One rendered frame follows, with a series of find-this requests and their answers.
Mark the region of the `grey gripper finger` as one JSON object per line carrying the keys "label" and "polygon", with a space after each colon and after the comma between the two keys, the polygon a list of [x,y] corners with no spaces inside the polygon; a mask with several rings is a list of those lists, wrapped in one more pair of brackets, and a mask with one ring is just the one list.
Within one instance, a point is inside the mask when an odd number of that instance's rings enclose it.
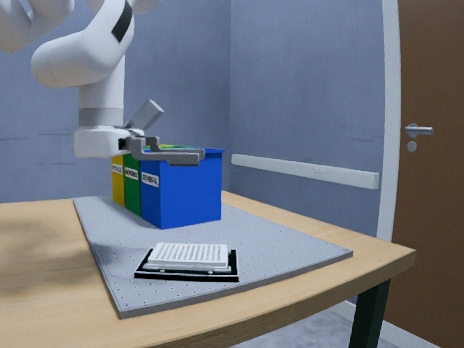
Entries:
{"label": "grey gripper finger", "polygon": [[199,161],[205,159],[204,149],[161,149],[159,137],[146,137],[142,135],[137,138],[144,138],[146,140],[146,147],[150,147],[152,153],[197,153],[199,154]]}
{"label": "grey gripper finger", "polygon": [[[198,167],[199,154],[187,153],[144,153],[145,139],[133,139],[136,136],[127,136],[123,139],[126,146],[123,151],[131,152],[133,159],[137,161],[167,161],[170,167]],[[131,140],[131,145],[130,145]]]}

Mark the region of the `yellow open-top bin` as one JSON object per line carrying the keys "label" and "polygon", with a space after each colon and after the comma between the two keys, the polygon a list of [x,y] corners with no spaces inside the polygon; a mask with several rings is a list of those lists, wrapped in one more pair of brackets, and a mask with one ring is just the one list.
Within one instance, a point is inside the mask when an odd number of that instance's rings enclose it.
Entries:
{"label": "yellow open-top bin", "polygon": [[125,206],[124,155],[111,158],[113,201]]}

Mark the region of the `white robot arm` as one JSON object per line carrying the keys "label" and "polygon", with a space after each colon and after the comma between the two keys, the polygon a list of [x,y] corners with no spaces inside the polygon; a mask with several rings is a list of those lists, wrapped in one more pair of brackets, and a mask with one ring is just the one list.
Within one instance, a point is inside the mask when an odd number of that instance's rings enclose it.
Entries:
{"label": "white robot arm", "polygon": [[[133,38],[133,13],[149,13],[161,1],[87,0],[96,14],[89,26],[46,43],[33,54],[31,71],[41,85],[79,89],[79,127],[132,129],[136,125],[148,131],[165,113],[147,100],[123,126],[124,54]],[[27,2],[32,8],[28,14],[19,0],[0,0],[0,49],[4,52],[27,47],[64,22],[74,9],[74,0]]]}

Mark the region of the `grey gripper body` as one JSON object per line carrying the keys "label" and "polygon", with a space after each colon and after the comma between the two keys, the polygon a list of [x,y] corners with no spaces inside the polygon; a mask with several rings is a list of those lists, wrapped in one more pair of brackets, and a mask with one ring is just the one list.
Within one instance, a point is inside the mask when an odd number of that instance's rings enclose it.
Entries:
{"label": "grey gripper body", "polygon": [[131,152],[123,151],[126,146],[123,138],[144,135],[140,130],[117,130],[114,127],[79,127],[74,131],[75,158],[112,158],[129,154]]}

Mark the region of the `blue bin with label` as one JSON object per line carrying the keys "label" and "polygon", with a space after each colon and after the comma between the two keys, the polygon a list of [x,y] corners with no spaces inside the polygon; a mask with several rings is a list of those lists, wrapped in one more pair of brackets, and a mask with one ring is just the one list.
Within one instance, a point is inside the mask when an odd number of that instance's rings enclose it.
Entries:
{"label": "blue bin with label", "polygon": [[198,167],[140,161],[142,219],[166,230],[221,220],[222,152],[204,149]]}

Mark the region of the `green bin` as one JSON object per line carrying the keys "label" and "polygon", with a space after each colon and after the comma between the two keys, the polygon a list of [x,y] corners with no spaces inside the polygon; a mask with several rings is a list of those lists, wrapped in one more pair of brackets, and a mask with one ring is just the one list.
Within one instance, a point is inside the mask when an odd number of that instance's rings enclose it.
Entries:
{"label": "green bin", "polygon": [[[183,146],[160,146],[164,148],[186,148]],[[130,154],[124,155],[124,181],[126,209],[142,217],[141,210],[141,172],[140,161],[134,160]]]}

